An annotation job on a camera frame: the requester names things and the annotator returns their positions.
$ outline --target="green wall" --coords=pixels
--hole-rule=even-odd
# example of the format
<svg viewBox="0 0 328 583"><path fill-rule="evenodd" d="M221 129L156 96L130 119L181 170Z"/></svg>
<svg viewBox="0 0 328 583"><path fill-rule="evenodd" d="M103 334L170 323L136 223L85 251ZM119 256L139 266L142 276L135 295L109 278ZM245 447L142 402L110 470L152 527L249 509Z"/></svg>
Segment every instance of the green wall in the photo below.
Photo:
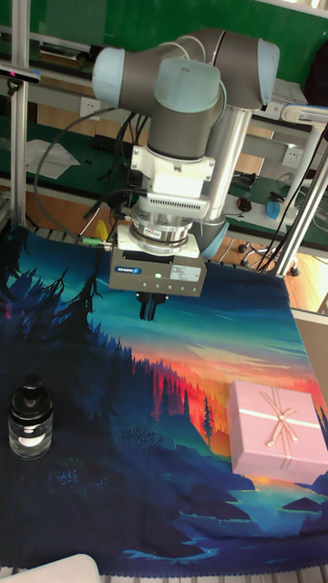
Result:
<svg viewBox="0 0 328 583"><path fill-rule="evenodd" d="M0 0L1 25L10 26L10 6ZM210 26L275 43L278 76L303 84L328 19L255 0L32 0L33 32L132 51Z"/></svg>

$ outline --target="pink gift box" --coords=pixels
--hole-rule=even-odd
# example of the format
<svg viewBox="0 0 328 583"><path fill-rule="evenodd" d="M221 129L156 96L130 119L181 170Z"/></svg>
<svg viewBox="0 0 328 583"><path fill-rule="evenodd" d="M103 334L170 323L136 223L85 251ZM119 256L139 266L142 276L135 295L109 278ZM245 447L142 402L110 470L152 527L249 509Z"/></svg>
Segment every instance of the pink gift box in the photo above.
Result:
<svg viewBox="0 0 328 583"><path fill-rule="evenodd" d="M309 393L235 381L227 416L234 474L310 485L328 470Z"/></svg>

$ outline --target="glass jar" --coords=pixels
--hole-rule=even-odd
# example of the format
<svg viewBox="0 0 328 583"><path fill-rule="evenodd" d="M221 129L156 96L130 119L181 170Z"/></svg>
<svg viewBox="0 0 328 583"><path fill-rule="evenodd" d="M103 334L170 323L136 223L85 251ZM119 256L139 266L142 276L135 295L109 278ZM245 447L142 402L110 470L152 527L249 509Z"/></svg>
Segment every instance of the glass jar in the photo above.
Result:
<svg viewBox="0 0 328 583"><path fill-rule="evenodd" d="M9 444L16 455L37 459L51 445L54 404L35 374L28 375L9 403Z"/></svg>

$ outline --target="landscape painting print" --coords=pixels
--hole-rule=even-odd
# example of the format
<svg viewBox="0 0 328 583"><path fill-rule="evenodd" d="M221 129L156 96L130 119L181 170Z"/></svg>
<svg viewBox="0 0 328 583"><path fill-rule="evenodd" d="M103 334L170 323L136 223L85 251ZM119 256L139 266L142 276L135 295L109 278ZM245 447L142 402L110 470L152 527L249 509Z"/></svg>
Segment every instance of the landscape painting print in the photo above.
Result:
<svg viewBox="0 0 328 583"><path fill-rule="evenodd" d="M130 577L265 573L328 562L328 480L231 472L234 380L327 411L283 281L209 263L200 298L153 322L108 288L108 252L13 227L0 247L0 564L87 553ZM9 449L7 405L27 374L51 391L49 452Z"/></svg>

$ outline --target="black lid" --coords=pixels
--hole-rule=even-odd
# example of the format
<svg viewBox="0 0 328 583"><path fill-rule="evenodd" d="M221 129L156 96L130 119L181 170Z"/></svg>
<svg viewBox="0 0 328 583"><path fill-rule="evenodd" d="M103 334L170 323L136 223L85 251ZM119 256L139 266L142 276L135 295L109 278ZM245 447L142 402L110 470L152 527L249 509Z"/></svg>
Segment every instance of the black lid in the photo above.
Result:
<svg viewBox="0 0 328 583"><path fill-rule="evenodd" d="M9 415L20 425L43 423L54 409L50 392L36 374L29 374L9 403Z"/></svg>

